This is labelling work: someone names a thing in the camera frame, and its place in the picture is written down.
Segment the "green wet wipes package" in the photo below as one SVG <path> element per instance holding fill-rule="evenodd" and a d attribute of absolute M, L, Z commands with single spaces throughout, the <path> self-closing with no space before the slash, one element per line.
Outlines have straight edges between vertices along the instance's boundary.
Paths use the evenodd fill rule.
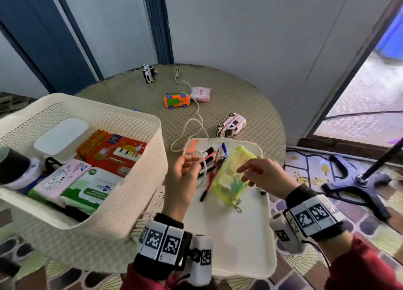
<path fill-rule="evenodd" d="M 241 181 L 243 173 L 237 169 L 256 156 L 242 146 L 231 151 L 211 185 L 211 189 L 228 205 L 236 207 L 239 196 L 247 186 Z"/>
<path fill-rule="evenodd" d="M 66 189 L 60 197 L 67 205 L 92 215 L 121 180 L 123 178 L 118 175 L 93 167 Z"/>

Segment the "woven tabletop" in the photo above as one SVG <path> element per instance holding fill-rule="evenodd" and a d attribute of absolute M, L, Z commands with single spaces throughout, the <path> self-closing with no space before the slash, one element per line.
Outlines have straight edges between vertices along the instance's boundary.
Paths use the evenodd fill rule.
<path fill-rule="evenodd" d="M 170 145 L 179 137 L 189 118 L 198 118 L 194 102 L 187 108 L 167 109 L 164 105 L 167 93 L 189 92 L 188 85 L 175 83 L 177 68 L 181 74 L 178 81 L 185 80 L 193 87 L 212 89 L 210 102 L 201 102 L 199 111 L 210 138 L 215 137 L 217 125 L 224 122 L 229 113 L 239 113 L 247 124 L 234 139 L 254 142 L 261 147 L 265 157 L 281 165 L 284 163 L 285 132 L 274 106 L 250 83 L 217 69 L 156 65 L 158 76 L 152 84 L 146 84 L 142 71 L 137 69 L 94 84 L 77 96 L 156 115 L 161 120 L 168 163 L 172 164 L 181 153 L 170 151 Z M 199 129 L 197 122 L 191 122 L 175 149 L 183 147 L 187 138 Z M 201 132 L 198 137 L 206 136 Z M 98 272 L 124 273 L 127 264 L 134 259 L 133 241 L 107 240 L 75 231 L 61 231 L 17 209 L 12 212 L 21 236 L 36 250 L 63 264 Z"/>

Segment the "white toy car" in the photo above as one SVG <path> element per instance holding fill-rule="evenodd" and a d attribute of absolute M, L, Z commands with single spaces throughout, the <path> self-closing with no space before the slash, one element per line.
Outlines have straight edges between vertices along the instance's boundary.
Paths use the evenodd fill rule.
<path fill-rule="evenodd" d="M 230 113 L 224 123 L 217 128 L 217 137 L 231 137 L 237 135 L 246 125 L 246 119 L 237 113 Z"/>

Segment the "charging cable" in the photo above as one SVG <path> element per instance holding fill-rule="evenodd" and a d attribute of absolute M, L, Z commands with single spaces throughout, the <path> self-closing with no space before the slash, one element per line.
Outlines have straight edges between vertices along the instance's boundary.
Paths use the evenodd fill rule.
<path fill-rule="evenodd" d="M 187 82 L 187 81 L 178 81 L 178 77 L 179 77 L 179 69 L 176 69 L 176 73 L 175 73 L 175 82 L 176 82 L 176 84 L 180 84 L 180 83 L 183 84 L 183 83 L 186 83 L 187 85 L 189 85 L 189 88 L 190 88 L 190 93 L 189 93 L 189 95 L 190 95 L 190 94 L 192 93 L 192 86 L 191 86 L 190 83 Z M 199 120 L 199 119 L 196 119 L 196 118 L 191 118 L 191 119 L 189 119 L 189 120 L 185 123 L 185 125 L 184 125 L 184 127 L 183 127 L 183 130 L 182 130 L 182 133 L 181 133 L 181 134 L 179 135 L 179 137 L 172 143 L 170 149 L 171 149 L 172 152 L 181 152 L 181 151 L 183 151 L 184 147 L 186 146 L 186 144 L 189 142 L 189 140 L 190 140 L 191 138 L 193 138 L 193 137 L 195 137 L 196 135 L 198 135 L 202 130 L 204 131 L 205 135 L 207 136 L 207 140 L 208 140 L 207 148 L 205 148 L 205 149 L 202 150 L 202 151 L 196 150 L 196 152 L 199 153 L 200 156 L 202 157 L 202 160 L 203 160 L 203 163 L 204 163 L 203 180 L 202 180 L 202 182 L 199 184 L 199 185 L 203 185 L 205 179 L 207 178 L 207 163 L 206 163 L 206 161 L 205 161 L 205 158 L 204 158 L 202 152 L 205 152 L 207 149 L 210 148 L 210 137 L 209 137 L 209 135 L 208 135 L 206 129 L 204 128 L 203 117 L 199 114 L 200 105 L 199 105 L 199 103 L 197 102 L 197 100 L 195 100 L 195 99 L 193 99 L 193 100 L 194 100 L 194 102 L 198 105 L 198 109 L 197 109 L 197 111 L 196 111 L 196 114 L 200 117 L 200 120 Z M 178 140 L 180 140 L 180 139 L 184 136 L 184 132 L 186 131 L 186 127 L 187 127 L 187 125 L 189 124 L 189 122 L 191 122 L 192 120 L 197 121 L 197 122 L 201 125 L 201 129 L 200 129 L 196 134 L 191 135 L 191 136 L 187 139 L 187 141 L 186 141 L 186 143 L 185 143 L 185 146 L 183 146 L 183 147 L 180 148 L 180 149 L 174 150 L 174 148 L 173 148 L 174 144 L 176 144 L 176 143 L 178 142 Z"/>

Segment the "blue pen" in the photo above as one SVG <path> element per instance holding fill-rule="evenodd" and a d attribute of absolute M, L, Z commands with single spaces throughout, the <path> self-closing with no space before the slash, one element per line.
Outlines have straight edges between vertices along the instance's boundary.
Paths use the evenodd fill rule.
<path fill-rule="evenodd" d="M 228 152 L 226 151 L 226 147 L 225 147 L 225 144 L 224 143 L 222 143 L 222 149 L 224 150 L 224 154 L 225 154 L 225 158 L 227 159 L 228 158 Z"/>

